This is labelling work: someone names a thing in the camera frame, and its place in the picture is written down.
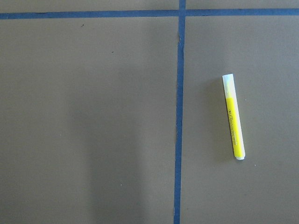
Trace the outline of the yellow highlighter pen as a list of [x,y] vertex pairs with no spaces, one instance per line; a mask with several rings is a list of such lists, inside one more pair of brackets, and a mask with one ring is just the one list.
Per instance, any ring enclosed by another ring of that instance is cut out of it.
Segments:
[[227,106],[229,130],[231,134],[234,156],[237,160],[245,159],[245,148],[242,136],[242,127],[238,110],[238,103],[235,90],[234,75],[222,76],[225,100]]

